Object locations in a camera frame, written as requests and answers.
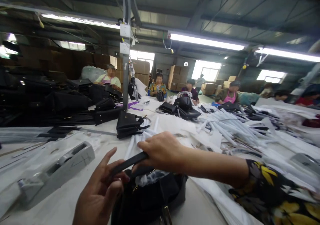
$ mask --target ceiling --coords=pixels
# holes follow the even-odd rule
[[[209,38],[228,39],[250,46],[269,45],[307,52],[320,39],[320,0],[135,0],[140,20],[133,20],[139,44],[163,48],[168,30]],[[117,21],[123,17],[122,0],[0,0],[23,7],[74,12]],[[94,44],[120,41],[119,30],[41,18],[22,9],[1,9],[0,32]],[[172,42],[175,54],[244,52]]]

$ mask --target light fixture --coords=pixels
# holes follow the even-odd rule
[[[242,46],[242,45],[219,42],[219,41],[208,40],[208,39],[203,39],[203,38],[184,36],[184,35],[174,34],[174,33],[171,34],[171,39],[181,41],[181,42],[196,43],[196,44],[201,44],[201,45],[226,48],[226,49],[237,50],[237,51],[244,49],[244,46]]]
[[[88,19],[82,19],[82,18],[76,18],[76,17],[68,17],[68,16],[57,16],[53,14],[41,14],[44,18],[51,18],[56,20],[63,20],[68,22],[75,22],[75,23],[83,23],[88,25],[95,25],[100,27],[108,27],[108,28],[114,28],[114,29],[120,29],[120,26],[115,24],[107,24],[104,22],[94,21],[94,20],[88,20]]]
[[[269,54],[279,57],[287,57],[287,58],[293,58],[293,59],[299,59],[309,62],[320,62],[320,57],[317,56],[311,56],[301,53],[294,53],[294,52],[286,52],[281,50],[275,50],[271,48],[259,48],[259,50],[256,51],[257,53],[263,53],[263,54]]]

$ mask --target electrical outlet box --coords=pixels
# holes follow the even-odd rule
[[[120,53],[130,55],[130,48],[126,43],[120,43]]]
[[[125,38],[131,38],[130,25],[120,23],[120,36]]]

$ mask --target gray tape dispenser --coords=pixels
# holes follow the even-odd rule
[[[19,180],[21,205],[25,209],[34,207],[80,172],[94,158],[91,144],[83,142],[32,178]]]

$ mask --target floral shirt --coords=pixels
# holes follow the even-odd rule
[[[149,90],[150,90],[150,92],[156,91],[157,90],[157,85],[155,83],[151,83],[150,86],[149,86]],[[166,93],[167,93],[166,85],[161,83],[161,86],[159,86],[159,90],[163,92],[163,95],[166,95]]]
[[[264,224],[320,224],[320,201],[272,168],[247,160],[249,182],[230,189],[234,200]]]

